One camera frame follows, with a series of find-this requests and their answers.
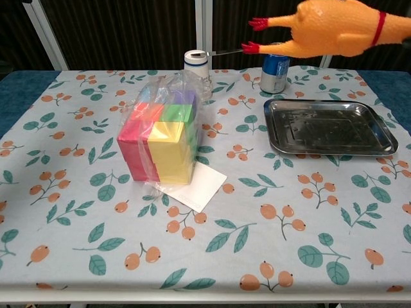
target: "dark curtain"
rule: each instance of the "dark curtain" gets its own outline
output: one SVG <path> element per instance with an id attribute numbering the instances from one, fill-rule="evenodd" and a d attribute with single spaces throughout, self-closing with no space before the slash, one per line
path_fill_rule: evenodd
<path id="1" fill-rule="evenodd" d="M 193 0 L 42 0 L 70 69 L 182 69 Z"/>
<path id="2" fill-rule="evenodd" d="M 248 25 L 253 17 L 291 15 L 302 0 L 213 0 L 213 50 L 241 48 L 241 43 L 250 41 L 259 44 L 285 42 L 291 39 L 289 28 L 276 27 L 264 31 L 253 31 Z M 214 68 L 244 69 L 261 67 L 263 55 L 215 56 Z M 319 66 L 321 57 L 296 59 L 290 65 Z"/>
<path id="3" fill-rule="evenodd" d="M 366 5 L 398 16 L 406 16 L 411 0 L 362 0 Z M 381 45 L 362 55 L 346 58 L 333 56 L 330 67 L 336 69 L 372 69 L 411 72 L 411 50 L 401 45 Z"/>
<path id="4" fill-rule="evenodd" d="M 53 69 L 20 1 L 0 0 L 0 60 L 15 70 Z"/>

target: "table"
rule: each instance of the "table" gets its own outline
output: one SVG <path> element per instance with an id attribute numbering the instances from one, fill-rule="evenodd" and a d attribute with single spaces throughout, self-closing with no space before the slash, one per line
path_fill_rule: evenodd
<path id="1" fill-rule="evenodd" d="M 291 67 L 276 96 L 260 92 L 261 69 L 211 72 L 198 160 L 228 179 L 199 216 L 144 194 L 115 141 L 129 101 L 173 73 L 61 72 L 3 136 L 0 301 L 411 299 L 411 138 L 356 71 Z M 279 96 L 368 104 L 398 152 L 278 153 L 262 104 Z"/>

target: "yellow foam block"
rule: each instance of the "yellow foam block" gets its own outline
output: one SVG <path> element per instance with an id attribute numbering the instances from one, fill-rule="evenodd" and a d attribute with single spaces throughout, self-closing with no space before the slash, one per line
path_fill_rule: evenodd
<path id="1" fill-rule="evenodd" d="M 184 123 L 155 122 L 147 142 L 156 165 L 183 165 L 187 159 L 192 163 Z"/>
<path id="2" fill-rule="evenodd" d="M 161 183 L 188 184 L 191 181 L 193 162 L 189 151 L 183 164 L 156 164 L 155 167 Z"/>

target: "pink foam block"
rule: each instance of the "pink foam block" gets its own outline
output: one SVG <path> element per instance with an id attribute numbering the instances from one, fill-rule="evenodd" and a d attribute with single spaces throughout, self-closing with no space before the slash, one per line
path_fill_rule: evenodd
<path id="1" fill-rule="evenodd" d="M 147 144 L 152 127 L 152 121 L 129 119 L 117 137 L 120 150 L 135 181 L 160 181 Z"/>

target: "red strap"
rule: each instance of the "red strap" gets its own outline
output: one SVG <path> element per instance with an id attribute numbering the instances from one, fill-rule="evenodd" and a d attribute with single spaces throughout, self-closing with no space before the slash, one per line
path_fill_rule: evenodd
<path id="1" fill-rule="evenodd" d="M 380 38 L 381 32 L 383 31 L 383 26 L 385 22 L 385 16 L 387 13 L 380 11 L 380 19 L 378 20 L 377 30 L 375 31 L 374 39 L 372 40 L 371 46 L 377 44 L 378 39 Z"/>

